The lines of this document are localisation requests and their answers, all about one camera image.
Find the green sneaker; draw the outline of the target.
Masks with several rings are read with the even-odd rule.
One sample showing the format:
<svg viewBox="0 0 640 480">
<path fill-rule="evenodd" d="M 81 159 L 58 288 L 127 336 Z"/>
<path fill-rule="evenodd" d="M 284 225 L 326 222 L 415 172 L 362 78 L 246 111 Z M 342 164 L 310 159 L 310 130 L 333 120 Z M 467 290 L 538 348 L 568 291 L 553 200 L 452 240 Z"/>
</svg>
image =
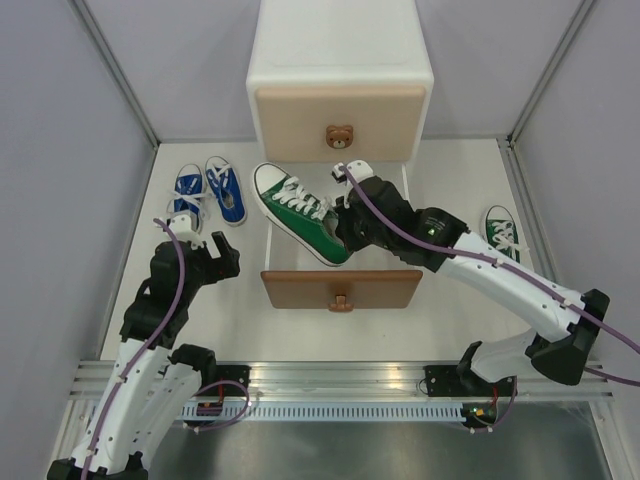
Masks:
<svg viewBox="0 0 640 480">
<path fill-rule="evenodd" d="M 350 254 L 338 239 L 338 217 L 330 200 L 311 193 L 301 180 L 269 162 L 252 173 L 252 192 L 263 215 L 329 267 L 347 262 Z"/>
<path fill-rule="evenodd" d="M 516 221 L 502 205 L 488 208 L 481 220 L 484 239 L 498 252 L 520 263 L 528 248 L 520 242 Z"/>
</svg>

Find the brown drawer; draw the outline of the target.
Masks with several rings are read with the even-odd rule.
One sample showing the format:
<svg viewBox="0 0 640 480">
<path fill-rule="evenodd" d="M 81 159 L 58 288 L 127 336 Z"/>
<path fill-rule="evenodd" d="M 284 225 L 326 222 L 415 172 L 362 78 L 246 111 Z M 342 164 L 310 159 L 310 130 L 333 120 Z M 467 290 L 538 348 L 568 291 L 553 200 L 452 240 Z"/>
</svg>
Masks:
<svg viewBox="0 0 640 480">
<path fill-rule="evenodd" d="M 270 226 L 283 232 L 271 222 Z M 283 246 L 283 253 L 297 259 L 301 251 L 306 251 L 317 260 L 286 235 L 295 244 Z M 345 295 L 354 310 L 403 309 L 410 304 L 423 278 L 423 273 L 416 269 L 346 269 L 345 264 L 338 267 L 324 265 L 323 270 L 266 267 L 260 278 L 274 308 L 328 312 L 328 304 L 336 295 Z"/>
</svg>

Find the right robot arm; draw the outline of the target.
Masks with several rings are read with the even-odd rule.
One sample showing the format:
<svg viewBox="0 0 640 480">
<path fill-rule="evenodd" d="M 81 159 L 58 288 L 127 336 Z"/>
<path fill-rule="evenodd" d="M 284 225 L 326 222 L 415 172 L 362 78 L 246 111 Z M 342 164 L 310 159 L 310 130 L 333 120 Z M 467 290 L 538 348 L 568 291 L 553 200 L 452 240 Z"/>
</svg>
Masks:
<svg viewBox="0 0 640 480">
<path fill-rule="evenodd" d="M 563 288 L 488 244 L 446 211 L 413 209 L 389 181 L 370 170 L 332 173 L 346 193 L 336 201 L 337 235 L 350 253 L 370 245 L 404 263 L 460 281 L 525 321 L 520 335 L 476 341 L 455 368 L 459 388 L 480 395 L 536 372 L 557 384 L 580 383 L 610 299 L 597 289 Z"/>
</svg>

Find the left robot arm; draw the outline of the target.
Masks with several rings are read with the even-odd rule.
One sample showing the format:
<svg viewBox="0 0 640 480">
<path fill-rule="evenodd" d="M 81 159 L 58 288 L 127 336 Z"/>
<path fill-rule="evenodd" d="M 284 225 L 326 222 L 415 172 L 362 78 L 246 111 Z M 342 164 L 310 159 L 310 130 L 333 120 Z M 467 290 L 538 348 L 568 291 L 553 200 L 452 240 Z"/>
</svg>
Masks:
<svg viewBox="0 0 640 480">
<path fill-rule="evenodd" d="M 172 234 L 126 309 L 107 386 L 80 443 L 52 462 L 50 479 L 146 479 L 179 411 L 218 384 L 213 351 L 174 345 L 198 291 L 240 273 L 240 253 L 221 231 L 209 241 Z"/>
</svg>

